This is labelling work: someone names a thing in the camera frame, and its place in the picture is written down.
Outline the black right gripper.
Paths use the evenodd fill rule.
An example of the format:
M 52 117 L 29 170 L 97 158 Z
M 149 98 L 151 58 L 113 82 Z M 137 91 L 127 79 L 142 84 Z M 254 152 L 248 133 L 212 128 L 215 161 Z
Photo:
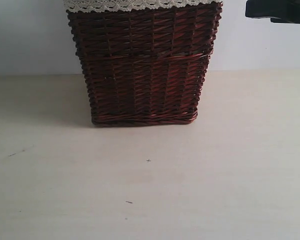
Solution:
M 245 16 L 272 23 L 300 24 L 300 0 L 247 0 Z

